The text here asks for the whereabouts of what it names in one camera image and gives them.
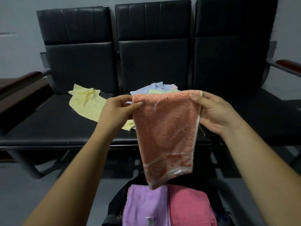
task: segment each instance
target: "right hand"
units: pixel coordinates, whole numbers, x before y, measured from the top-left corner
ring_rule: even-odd
[[[190,98],[203,108],[200,123],[221,137],[245,123],[233,107],[221,97],[203,91],[203,96],[190,94]]]

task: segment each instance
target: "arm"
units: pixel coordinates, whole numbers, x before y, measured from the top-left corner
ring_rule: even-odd
[[[225,141],[269,226],[301,222],[301,177],[222,98],[204,92],[200,122]]]
[[[109,98],[96,129],[23,226],[86,225],[111,141],[142,103],[132,96]]]

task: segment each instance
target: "yellow cloth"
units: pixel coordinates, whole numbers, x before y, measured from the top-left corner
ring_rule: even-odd
[[[87,89],[74,84],[73,90],[68,93],[72,95],[69,105],[74,111],[85,118],[98,122],[102,108],[107,101],[99,95],[100,90]],[[122,129],[130,131],[133,126],[134,121],[128,120]]]
[[[173,93],[173,92],[178,92],[177,89],[172,89],[172,90],[169,90],[169,91],[165,91],[165,90],[162,90],[162,89],[150,89],[148,91],[148,93]]]

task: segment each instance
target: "gray floor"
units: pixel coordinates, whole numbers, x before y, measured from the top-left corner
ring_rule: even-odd
[[[37,166],[43,171],[54,161]],[[55,170],[39,180],[32,179],[17,163],[0,163],[0,226],[17,226],[33,211],[43,196],[57,180],[61,170]],[[264,226],[257,207],[241,178],[224,178],[220,169],[216,169],[217,186],[224,207],[232,213],[237,226]],[[114,195],[129,179],[103,178],[92,206],[88,226],[101,225],[107,207]]]

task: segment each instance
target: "armrest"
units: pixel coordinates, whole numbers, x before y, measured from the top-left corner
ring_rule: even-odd
[[[0,100],[23,89],[24,87],[41,79],[42,77],[48,75],[49,73],[50,73],[50,69],[45,69],[43,71],[30,72],[20,78],[10,79],[2,86],[0,86]]]
[[[301,77],[301,64],[299,63],[287,59],[275,60],[272,58],[268,58],[266,62],[273,67],[284,70],[295,76]]]

